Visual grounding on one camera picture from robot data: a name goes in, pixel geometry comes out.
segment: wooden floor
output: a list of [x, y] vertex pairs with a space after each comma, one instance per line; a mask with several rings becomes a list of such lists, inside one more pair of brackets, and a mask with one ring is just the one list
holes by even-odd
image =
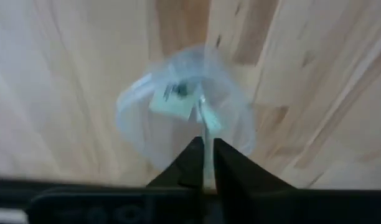
[[0, 177], [144, 185], [122, 90], [217, 49], [256, 119], [250, 156], [297, 187], [381, 189], [381, 0], [0, 0]]

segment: black object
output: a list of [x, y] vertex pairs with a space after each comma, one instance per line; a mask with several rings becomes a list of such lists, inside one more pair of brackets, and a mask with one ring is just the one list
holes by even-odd
[[0, 207], [39, 223], [381, 223], [381, 191], [302, 190], [221, 139], [217, 192], [202, 190], [204, 144], [195, 138], [146, 188], [0, 180]]

